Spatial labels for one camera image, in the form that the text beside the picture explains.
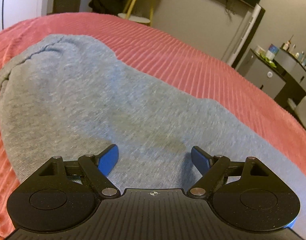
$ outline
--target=ridged texture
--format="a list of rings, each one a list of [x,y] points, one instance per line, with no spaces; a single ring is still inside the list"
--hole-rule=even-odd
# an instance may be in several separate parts
[[[105,200],[79,227],[41,235],[17,231],[10,240],[300,240],[290,230],[270,234],[247,233],[222,222],[201,199],[179,189],[128,189],[121,198]]]
[[[27,20],[0,33],[0,69],[11,58],[53,33],[92,36],[131,67],[195,97],[218,101],[306,175],[306,131],[290,114],[224,62],[159,30],[93,13]],[[6,201],[18,185],[0,135],[0,239],[14,229]]]

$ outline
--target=bottle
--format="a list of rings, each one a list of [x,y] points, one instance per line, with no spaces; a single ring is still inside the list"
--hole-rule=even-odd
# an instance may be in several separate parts
[[[289,53],[292,54],[295,48],[296,48],[296,45],[294,44],[292,47],[289,48]]]
[[[289,48],[288,42],[287,42],[287,43],[283,43],[282,49],[285,50],[285,51],[287,51],[288,48]]]
[[[300,53],[299,57],[298,57],[298,61],[301,62],[302,58],[304,57],[304,51],[302,51],[302,53]]]
[[[290,47],[291,47],[291,40],[292,40],[292,38],[293,38],[293,36],[294,35],[292,35],[292,37],[289,39],[289,41],[286,43],[287,44],[287,49],[286,49],[286,51],[288,51],[289,49],[290,49]]]
[[[305,59],[302,62],[302,66],[304,67],[305,65],[306,65],[306,57],[305,57]]]

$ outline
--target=gray cabinet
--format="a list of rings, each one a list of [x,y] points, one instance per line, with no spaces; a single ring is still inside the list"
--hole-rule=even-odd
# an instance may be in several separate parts
[[[301,67],[301,65],[297,64],[290,74],[306,92],[306,71]]]
[[[288,73],[291,73],[297,64],[297,60],[283,49],[278,51],[274,57],[274,60],[280,64]]]
[[[237,72],[271,98],[275,98],[285,85],[283,78],[275,73],[252,50],[250,50]]]

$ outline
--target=metal rivet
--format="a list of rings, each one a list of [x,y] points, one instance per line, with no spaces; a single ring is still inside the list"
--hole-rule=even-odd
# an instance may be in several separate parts
[[[102,194],[105,196],[114,196],[117,193],[117,190],[112,187],[107,187],[102,190]]]
[[[190,192],[194,196],[203,196],[206,193],[205,189],[200,188],[200,187],[195,187],[191,189]]]

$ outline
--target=white pole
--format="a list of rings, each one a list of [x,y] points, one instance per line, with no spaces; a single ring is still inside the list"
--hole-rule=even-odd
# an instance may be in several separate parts
[[[256,21],[258,15],[259,15],[259,13],[260,13],[260,11],[261,11],[261,6],[259,6],[258,4],[256,4],[256,6],[255,6],[255,8],[254,8],[254,10],[253,10],[253,13],[252,13],[252,15],[251,15],[251,17],[250,17],[250,20],[249,20],[249,22],[248,22],[248,24],[247,24],[245,33],[243,34],[242,38],[240,39],[239,44],[238,44],[237,47],[236,47],[236,50],[233,52],[233,54],[229,57],[229,59],[228,59],[228,61],[227,61],[227,64],[228,64],[228,65],[232,66],[232,64],[233,64],[233,62],[235,61],[237,55],[240,53],[240,51],[241,51],[241,49],[242,49],[242,47],[243,47],[243,45],[244,45],[244,43],[245,43],[247,37],[248,37],[249,34],[250,34],[251,29],[252,29],[253,26],[254,26],[254,23],[255,23],[255,21]]]

